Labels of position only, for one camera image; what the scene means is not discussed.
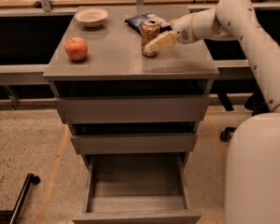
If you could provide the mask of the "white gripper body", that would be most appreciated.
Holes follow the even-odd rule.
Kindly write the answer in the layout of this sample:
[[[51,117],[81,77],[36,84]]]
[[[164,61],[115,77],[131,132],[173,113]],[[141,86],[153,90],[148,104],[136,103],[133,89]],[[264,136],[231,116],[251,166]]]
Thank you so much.
[[[189,44],[198,41],[194,34],[192,25],[194,16],[194,13],[190,13],[178,19],[170,21],[170,26],[172,30],[176,33],[177,41],[179,43]]]

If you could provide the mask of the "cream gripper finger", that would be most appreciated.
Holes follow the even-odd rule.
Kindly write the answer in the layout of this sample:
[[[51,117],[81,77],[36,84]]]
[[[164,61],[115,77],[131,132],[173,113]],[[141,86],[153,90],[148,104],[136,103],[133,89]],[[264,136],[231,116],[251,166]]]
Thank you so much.
[[[159,52],[162,49],[173,47],[177,43],[177,34],[174,31],[163,32],[156,38],[148,42],[144,47],[144,52],[150,54]]]

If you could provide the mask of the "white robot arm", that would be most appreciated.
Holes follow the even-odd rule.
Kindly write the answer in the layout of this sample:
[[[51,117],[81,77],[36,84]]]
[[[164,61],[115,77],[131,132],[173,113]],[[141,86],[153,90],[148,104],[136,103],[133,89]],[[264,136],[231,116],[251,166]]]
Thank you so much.
[[[230,140],[224,224],[280,224],[280,46],[259,24],[250,0],[219,0],[170,26],[146,52],[222,34],[239,42],[269,111],[246,119]]]

